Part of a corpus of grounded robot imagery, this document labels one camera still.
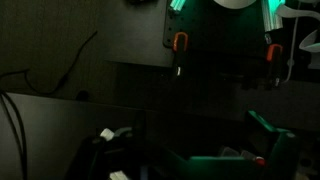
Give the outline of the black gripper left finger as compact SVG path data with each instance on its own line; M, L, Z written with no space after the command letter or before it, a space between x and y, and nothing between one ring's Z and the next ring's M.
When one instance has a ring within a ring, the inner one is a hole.
M140 132L105 128L85 138L65 174L65 180L140 180Z

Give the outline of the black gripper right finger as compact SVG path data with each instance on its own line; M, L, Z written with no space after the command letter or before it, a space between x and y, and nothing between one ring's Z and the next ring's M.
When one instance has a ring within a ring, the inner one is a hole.
M190 177L197 180L293 180L300 154L300 139L291 131L276 128L255 111L245 121L269 139L262 156L191 157Z

